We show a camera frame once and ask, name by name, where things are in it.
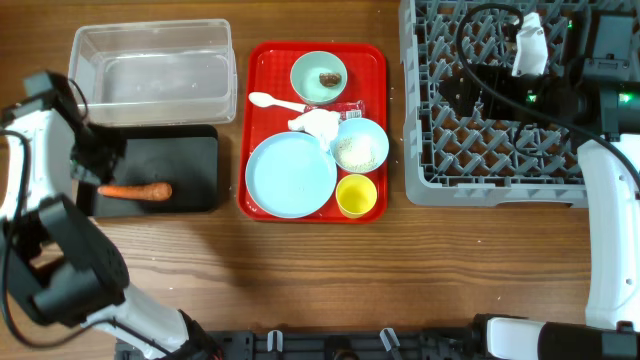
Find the white rice pile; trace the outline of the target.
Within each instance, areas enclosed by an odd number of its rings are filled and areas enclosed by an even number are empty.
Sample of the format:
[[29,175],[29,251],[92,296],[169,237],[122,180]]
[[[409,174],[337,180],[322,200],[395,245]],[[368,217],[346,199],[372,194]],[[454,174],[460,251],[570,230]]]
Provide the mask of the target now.
[[367,136],[342,138],[333,155],[344,170],[352,173],[370,172],[377,164],[374,142]]

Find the light blue bowl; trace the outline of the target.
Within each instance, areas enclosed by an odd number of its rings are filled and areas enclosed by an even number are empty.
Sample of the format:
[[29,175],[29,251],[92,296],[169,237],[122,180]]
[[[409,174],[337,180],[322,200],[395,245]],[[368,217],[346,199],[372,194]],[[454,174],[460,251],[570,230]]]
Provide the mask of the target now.
[[343,121],[329,152],[336,164],[349,173],[366,174],[378,169],[389,154],[389,139],[385,130],[366,118]]

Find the red snack wrapper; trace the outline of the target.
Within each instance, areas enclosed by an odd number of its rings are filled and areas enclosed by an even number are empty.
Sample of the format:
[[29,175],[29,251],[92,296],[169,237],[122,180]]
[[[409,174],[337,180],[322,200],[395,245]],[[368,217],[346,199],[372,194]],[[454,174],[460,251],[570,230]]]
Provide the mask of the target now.
[[326,105],[306,105],[304,113],[314,109],[338,112],[340,119],[344,121],[352,118],[363,118],[365,116],[366,106],[362,100],[356,102],[336,102]]

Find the white napkin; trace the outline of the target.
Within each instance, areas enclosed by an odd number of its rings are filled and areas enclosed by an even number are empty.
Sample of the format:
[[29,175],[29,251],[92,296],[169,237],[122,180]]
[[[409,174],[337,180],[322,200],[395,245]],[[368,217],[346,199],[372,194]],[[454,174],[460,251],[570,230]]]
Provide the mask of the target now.
[[341,116],[339,112],[313,109],[288,121],[291,131],[302,131],[315,137],[323,151],[328,152],[330,144],[338,136]]

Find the light blue plate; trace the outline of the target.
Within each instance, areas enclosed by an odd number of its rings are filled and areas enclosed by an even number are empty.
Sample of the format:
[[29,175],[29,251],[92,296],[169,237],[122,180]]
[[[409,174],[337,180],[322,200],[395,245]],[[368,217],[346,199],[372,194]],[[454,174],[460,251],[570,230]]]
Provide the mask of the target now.
[[262,141],[245,167],[245,185],[256,205],[277,218],[295,219],[320,210],[331,198],[338,171],[319,141],[282,132]]

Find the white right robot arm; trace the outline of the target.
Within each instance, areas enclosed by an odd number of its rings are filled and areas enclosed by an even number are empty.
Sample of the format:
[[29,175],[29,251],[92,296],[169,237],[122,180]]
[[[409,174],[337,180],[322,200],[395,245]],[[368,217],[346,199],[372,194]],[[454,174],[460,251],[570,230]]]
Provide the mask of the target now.
[[576,61],[561,77],[472,66],[439,91],[460,115],[481,100],[500,119],[569,128],[588,197],[591,283],[583,325],[479,314],[438,338],[467,358],[638,358],[638,83],[591,75]]

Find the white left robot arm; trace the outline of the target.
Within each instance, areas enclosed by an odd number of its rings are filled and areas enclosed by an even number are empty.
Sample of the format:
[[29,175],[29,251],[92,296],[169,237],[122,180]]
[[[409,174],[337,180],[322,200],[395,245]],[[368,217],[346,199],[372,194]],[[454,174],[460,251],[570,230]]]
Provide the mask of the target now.
[[163,202],[166,182],[117,185],[114,172],[127,143],[119,130],[90,122],[79,85],[44,70],[24,81],[26,98],[1,113],[9,146],[1,206],[1,314],[26,347],[45,343],[21,332],[10,307],[36,324],[60,324],[71,338],[97,329],[147,359],[220,359],[220,345],[183,311],[134,286],[114,243],[73,202],[75,183],[100,195]]

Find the yellow cup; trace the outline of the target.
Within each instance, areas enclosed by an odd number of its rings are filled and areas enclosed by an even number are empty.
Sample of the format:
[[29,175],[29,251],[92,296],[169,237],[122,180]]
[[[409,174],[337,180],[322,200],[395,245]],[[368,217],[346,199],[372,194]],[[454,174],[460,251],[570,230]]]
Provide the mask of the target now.
[[374,208],[378,192],[374,182],[367,176],[350,174],[338,182],[335,197],[340,212],[347,218],[357,219]]

